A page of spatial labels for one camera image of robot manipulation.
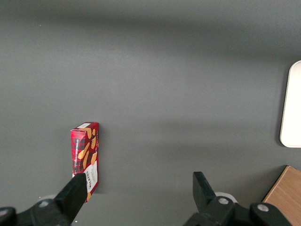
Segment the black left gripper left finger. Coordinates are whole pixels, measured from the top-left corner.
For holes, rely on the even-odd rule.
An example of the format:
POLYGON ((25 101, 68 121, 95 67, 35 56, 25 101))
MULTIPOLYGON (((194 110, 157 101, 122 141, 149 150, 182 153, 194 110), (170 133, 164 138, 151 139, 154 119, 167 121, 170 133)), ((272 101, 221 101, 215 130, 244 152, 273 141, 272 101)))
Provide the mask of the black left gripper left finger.
POLYGON ((16 213, 13 207, 1 207, 0 224, 2 226, 70 226, 86 198, 86 175, 79 173, 53 199, 42 199, 21 213, 16 213))

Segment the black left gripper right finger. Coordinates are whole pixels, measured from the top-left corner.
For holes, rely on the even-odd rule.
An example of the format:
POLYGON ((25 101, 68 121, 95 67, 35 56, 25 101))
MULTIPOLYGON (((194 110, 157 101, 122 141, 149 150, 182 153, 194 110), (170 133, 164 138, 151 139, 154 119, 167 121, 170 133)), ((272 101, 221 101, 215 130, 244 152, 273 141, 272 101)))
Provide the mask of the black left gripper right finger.
POLYGON ((256 202, 244 208, 224 195, 217 196, 202 172, 193 173, 193 198, 198 209, 185 226, 290 226, 281 211, 256 202))

